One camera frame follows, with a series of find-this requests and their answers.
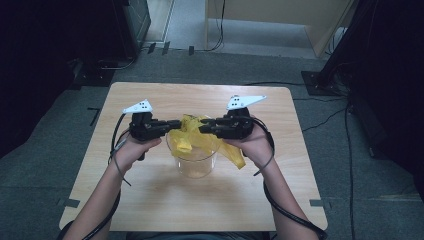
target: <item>table top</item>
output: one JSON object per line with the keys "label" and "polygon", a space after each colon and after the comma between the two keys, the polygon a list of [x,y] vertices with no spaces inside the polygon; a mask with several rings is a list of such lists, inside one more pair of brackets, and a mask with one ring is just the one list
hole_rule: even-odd
{"label": "table top", "polygon": [[[153,117],[181,119],[183,114],[222,117],[231,96],[266,95],[249,111],[267,125],[275,141],[275,159],[308,219],[325,229],[327,219],[320,200],[308,152],[290,91],[283,87],[114,83],[78,173],[70,199],[78,208],[66,207],[63,228],[74,220],[93,192],[107,166],[110,144],[122,109],[148,99]],[[131,115],[121,123],[122,132]],[[257,168],[246,158],[241,170],[222,155],[206,177],[191,179],[178,173],[163,138],[136,162],[122,184],[119,207],[111,231],[275,231],[271,206],[263,193],[263,178],[253,177]]]}

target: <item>person's arm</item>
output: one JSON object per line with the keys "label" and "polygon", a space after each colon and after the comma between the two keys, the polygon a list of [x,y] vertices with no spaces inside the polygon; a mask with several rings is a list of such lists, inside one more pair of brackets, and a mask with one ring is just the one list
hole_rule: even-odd
{"label": "person's arm", "polygon": [[[265,132],[255,124],[253,132],[243,140],[225,140],[225,142],[240,148],[243,153],[261,169],[261,174],[275,202],[286,211],[304,219],[306,215],[294,198],[277,162],[272,157],[272,148],[268,143]],[[317,234],[295,221],[285,217],[272,208],[275,227],[279,239],[318,239]]]}
{"label": "person's arm", "polygon": [[[122,176],[113,161],[117,161],[122,174],[125,174],[137,158],[160,142],[161,139],[154,139],[140,143],[128,135],[125,144],[117,151],[112,162],[106,168],[87,203],[65,234],[64,239],[83,239],[106,218],[112,209],[122,184]],[[106,239],[109,228],[110,221],[92,239]]]}

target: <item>wooden desk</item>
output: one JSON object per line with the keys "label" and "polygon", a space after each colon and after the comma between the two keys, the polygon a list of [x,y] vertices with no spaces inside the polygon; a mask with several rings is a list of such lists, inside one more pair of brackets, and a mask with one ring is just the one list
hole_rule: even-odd
{"label": "wooden desk", "polygon": [[[249,107],[273,134],[275,158],[309,220],[327,227],[322,207],[311,207],[320,199],[292,97],[287,88],[115,83],[111,86],[93,137],[81,165],[70,199],[78,208],[65,208],[60,227],[75,219],[94,190],[107,165],[110,142],[123,108],[148,99],[153,116],[160,120],[180,119],[182,114],[222,117],[233,95],[266,95]],[[121,131],[131,115],[124,118]],[[127,173],[132,184],[122,185],[120,205],[112,220],[112,231],[274,231],[271,207],[266,200],[263,178],[246,159],[238,170],[218,155],[215,169],[201,179],[180,175],[166,143],[146,153]]]}
{"label": "wooden desk", "polygon": [[[315,55],[321,57],[337,29],[350,22],[355,0],[228,0],[224,18],[231,20],[305,25]],[[205,47],[208,19],[221,19],[223,0],[206,0]]]}

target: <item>gray carpet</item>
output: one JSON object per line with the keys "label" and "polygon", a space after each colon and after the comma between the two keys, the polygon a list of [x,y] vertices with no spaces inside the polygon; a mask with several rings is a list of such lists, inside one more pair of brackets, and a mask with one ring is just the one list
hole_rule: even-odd
{"label": "gray carpet", "polygon": [[[113,81],[243,85],[253,82],[303,83],[300,71],[319,71],[325,62],[281,57],[160,50],[143,52]],[[302,129],[319,124],[346,100],[321,102],[304,86],[287,86]],[[0,239],[55,239],[67,198],[78,173],[107,87],[67,90],[41,119],[31,138],[0,160]],[[304,132],[328,219],[328,239],[352,239],[349,217],[349,149],[344,112]],[[353,148],[356,239],[424,239],[424,206],[412,176],[391,161],[373,159],[355,115],[347,116]],[[112,233],[110,239],[123,239]]]}

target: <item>forearm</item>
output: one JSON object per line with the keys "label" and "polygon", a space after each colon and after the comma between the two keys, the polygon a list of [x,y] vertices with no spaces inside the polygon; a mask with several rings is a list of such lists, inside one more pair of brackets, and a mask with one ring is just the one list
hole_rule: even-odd
{"label": "forearm", "polygon": [[[121,184],[122,178],[116,166],[110,164],[64,239],[82,239],[97,227],[112,209]],[[109,227],[110,222],[92,239],[106,239]]]}
{"label": "forearm", "polygon": [[[294,198],[277,162],[273,159],[262,171],[265,184],[275,202],[286,211],[307,220],[306,215]],[[279,239],[318,239],[315,232],[287,218],[272,208]]]}

